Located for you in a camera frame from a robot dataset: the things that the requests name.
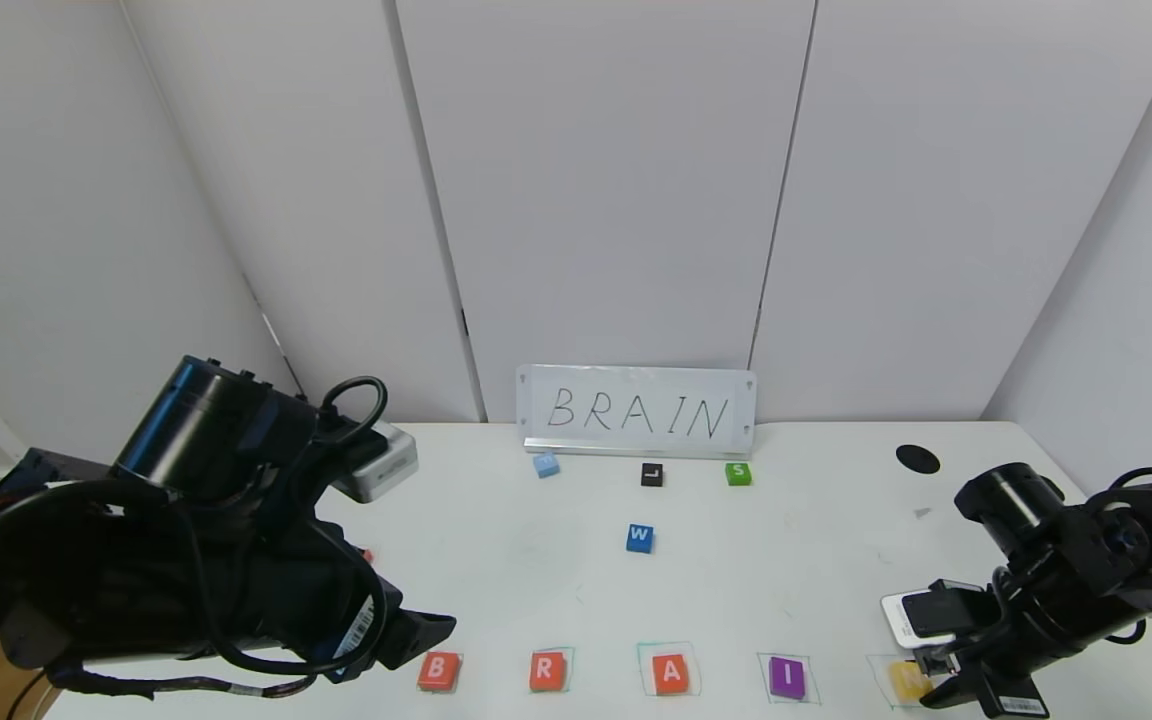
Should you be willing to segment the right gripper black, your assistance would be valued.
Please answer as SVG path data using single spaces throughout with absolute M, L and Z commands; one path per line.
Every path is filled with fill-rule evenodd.
M 952 708 L 975 702 L 988 719 L 1048 719 L 1033 679 L 1037 670 L 1123 629 L 1120 594 L 1076 592 L 1060 600 L 995 578 L 984 597 L 996 607 L 995 623 L 931 652 L 950 675 L 923 694 L 922 706 Z

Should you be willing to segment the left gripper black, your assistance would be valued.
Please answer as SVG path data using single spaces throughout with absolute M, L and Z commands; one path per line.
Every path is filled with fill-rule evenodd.
M 384 584 L 364 551 L 342 529 L 317 520 L 259 523 L 270 574 L 259 579 L 260 650 L 279 647 L 296 660 L 260 659 L 262 674 L 356 679 L 372 661 L 388 670 L 447 641 L 457 619 L 434 612 L 389 615 Z

